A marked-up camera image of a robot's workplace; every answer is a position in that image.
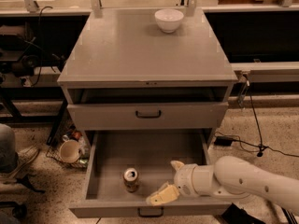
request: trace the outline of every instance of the drawer handle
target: drawer handle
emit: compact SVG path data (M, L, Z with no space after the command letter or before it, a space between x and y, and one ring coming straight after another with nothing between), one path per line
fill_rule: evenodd
M139 119L157 119L159 118L161 115L162 115L162 111L159 110L157 111L156 113L142 113L142 112L139 112L138 110L135 112L135 115L137 118Z
M139 217L146 217L146 218L157 218L164 215L164 209L161 207L161 213L157 215L142 215L141 214L141 208L138 208L138 215Z

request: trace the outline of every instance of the concrete floor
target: concrete floor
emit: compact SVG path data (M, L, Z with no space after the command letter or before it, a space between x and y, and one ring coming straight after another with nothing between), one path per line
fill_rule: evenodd
M298 154L299 140L299 99L297 96L267 96L253 97L256 113L260 122L263 142L266 146L279 149L283 152ZM25 203L28 214L21 223L26 224L65 224L65 223L97 223L98 218L76 218L68 209L71 203L77 203L81 199L85 170L78 168L66 168L57 161L47 158L49 147L46 145L51 127L49 125L14 128L17 141L17 151L22 152L31 145L37 145L40 153L36 160L27 168L27 172L37 189L43 189L44 194L34 193L21 185L3 186L0 189L1 201L16 201ZM247 99L245 108L240 109L235 99L230 100L230 108L218 129L224 134L239 135L242 140L252 144L259 144L257 126L253 117L250 102ZM225 155L233 155L260 168L279 175L285 175L299 179L299 158L283 156L267 149L261 158L256 153L244 151L236 142L231 147L216 147L213 144L209 148L209 156L212 162ZM238 204L250 215L257 217L265 223L288 223L281 209L262 198L254 197L252 202ZM3 209L11 216L11 209ZM102 218L99 223L220 223L213 216L200 217L160 217L160 218Z

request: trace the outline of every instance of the cabinet top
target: cabinet top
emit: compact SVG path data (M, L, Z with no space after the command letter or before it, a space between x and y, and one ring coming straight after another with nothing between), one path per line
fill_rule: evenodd
M172 34L159 8L103 8L92 13L60 75L70 82L235 81L235 73L200 7Z

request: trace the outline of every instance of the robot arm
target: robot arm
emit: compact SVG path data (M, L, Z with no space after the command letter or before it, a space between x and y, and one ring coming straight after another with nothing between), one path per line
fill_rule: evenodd
M253 194L299 215L299 180L266 172L232 156L224 156L214 165L171 164L177 171L175 184L164 184L147 198L148 204L169 203L179 194L191 198L208 195L228 202L242 202Z

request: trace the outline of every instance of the open drawer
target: open drawer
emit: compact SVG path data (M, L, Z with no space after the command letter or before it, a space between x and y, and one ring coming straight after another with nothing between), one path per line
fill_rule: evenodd
M192 129L219 127L227 103L69 105L80 130Z
M163 183L173 183L170 161L206 164L206 143L200 131L146 130L98 132L92 153L83 199L70 210L77 217L161 217L219 215L229 203L210 197L178 200L164 206L147 205L146 198ZM134 167L139 188L128 192L123 173Z

